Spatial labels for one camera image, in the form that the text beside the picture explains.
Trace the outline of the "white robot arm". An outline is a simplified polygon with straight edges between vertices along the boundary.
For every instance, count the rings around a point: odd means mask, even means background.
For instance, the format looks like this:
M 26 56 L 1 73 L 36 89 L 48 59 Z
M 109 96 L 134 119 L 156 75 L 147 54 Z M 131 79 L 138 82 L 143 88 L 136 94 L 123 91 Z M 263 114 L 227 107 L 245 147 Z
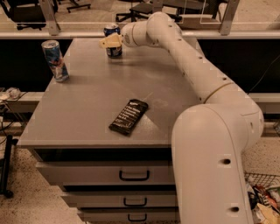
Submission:
M 99 45 L 165 49 L 199 99 L 178 116 L 171 134 L 180 223 L 254 224 L 242 152 L 263 133 L 259 106 L 163 12 L 126 24 Z

